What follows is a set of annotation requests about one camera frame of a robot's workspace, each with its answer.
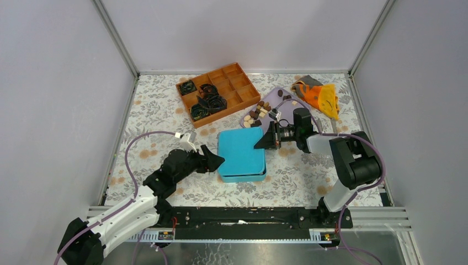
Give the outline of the teal box lid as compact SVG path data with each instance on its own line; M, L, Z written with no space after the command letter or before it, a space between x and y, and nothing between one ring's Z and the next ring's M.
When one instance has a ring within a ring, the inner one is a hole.
M217 154L228 163L266 163L265 150L254 149L262 136L263 130L259 127L222 131L218 138Z

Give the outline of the metal serving tongs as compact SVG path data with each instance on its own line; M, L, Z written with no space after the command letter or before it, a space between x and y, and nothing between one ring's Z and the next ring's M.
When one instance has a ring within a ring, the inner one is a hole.
M321 117L317 119L319 127L323 133L337 134L337 123L334 119L328 117Z

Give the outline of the teal chocolate box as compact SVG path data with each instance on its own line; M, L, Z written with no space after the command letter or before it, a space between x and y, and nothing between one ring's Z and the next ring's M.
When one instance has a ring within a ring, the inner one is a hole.
M225 183L259 182L266 178L266 163L224 162L218 173Z

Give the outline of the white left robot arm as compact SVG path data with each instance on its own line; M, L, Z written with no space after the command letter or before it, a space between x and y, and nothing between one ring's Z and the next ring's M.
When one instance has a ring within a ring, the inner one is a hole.
M224 161L206 145L200 151L172 150L135 195L93 218L72 220L54 263L102 264L112 250L139 231L155 225L174 225L173 207L167 198L176 191L177 183L194 172L215 172Z

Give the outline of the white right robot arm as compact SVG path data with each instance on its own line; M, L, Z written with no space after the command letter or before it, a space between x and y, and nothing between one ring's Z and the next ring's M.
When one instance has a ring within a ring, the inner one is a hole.
M357 194L376 186L384 177L381 155L365 132L321 132L306 108L294 109L293 122L287 126L282 126L280 121L270 122L267 132L254 148L279 149L284 142L296 143L304 153L332 157L338 177L332 190L321 197L316 209L298 212L300 228L338 228L345 218L347 206Z

